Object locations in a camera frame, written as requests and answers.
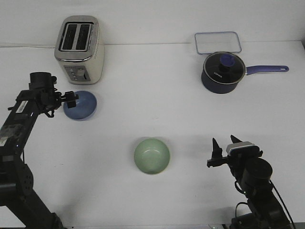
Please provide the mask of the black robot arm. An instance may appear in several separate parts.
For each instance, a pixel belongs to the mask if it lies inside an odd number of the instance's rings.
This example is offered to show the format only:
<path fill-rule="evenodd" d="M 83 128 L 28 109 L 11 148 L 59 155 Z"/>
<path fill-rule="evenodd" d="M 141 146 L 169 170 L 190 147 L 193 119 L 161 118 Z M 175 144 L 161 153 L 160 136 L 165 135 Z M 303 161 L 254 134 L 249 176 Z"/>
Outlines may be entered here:
<path fill-rule="evenodd" d="M 33 189 L 33 174 L 24 162 L 24 147 L 40 114 L 54 117 L 63 102 L 75 107 L 74 92 L 62 94 L 54 87 L 57 78 L 48 72 L 30 74 L 27 90 L 16 98 L 0 129 L 0 204 L 6 206 L 27 229 L 62 229 L 56 213 L 50 212 Z"/>
<path fill-rule="evenodd" d="M 263 151 L 255 144 L 230 136 L 227 155 L 215 138 L 208 167 L 227 164 L 235 178 L 235 189 L 246 197 L 250 213 L 231 220 L 231 229 L 294 229 L 295 224 L 280 194 L 271 181 L 273 169 L 262 159 Z"/>

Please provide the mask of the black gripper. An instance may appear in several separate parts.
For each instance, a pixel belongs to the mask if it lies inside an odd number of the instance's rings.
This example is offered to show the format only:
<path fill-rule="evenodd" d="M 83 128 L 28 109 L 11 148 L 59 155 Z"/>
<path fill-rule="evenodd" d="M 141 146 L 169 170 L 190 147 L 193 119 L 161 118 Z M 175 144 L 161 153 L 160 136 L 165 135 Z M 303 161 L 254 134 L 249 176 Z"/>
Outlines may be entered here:
<path fill-rule="evenodd" d="M 65 92 L 62 95 L 54 87 L 51 77 L 51 73 L 48 72 L 30 73 L 29 90 L 41 112 L 54 112 L 61 106 L 61 100 L 70 100 L 67 102 L 67 107 L 74 108 L 75 100 L 79 99 L 79 96 L 73 91 Z"/>
<path fill-rule="evenodd" d="M 234 135 L 230 135 L 233 144 L 242 143 Z M 232 157 L 222 155 L 215 138 L 212 139 L 212 159 L 207 161 L 208 167 L 227 164 L 242 191 L 269 191 L 272 189 L 270 178 L 273 172 L 271 165 L 260 157 Z"/>

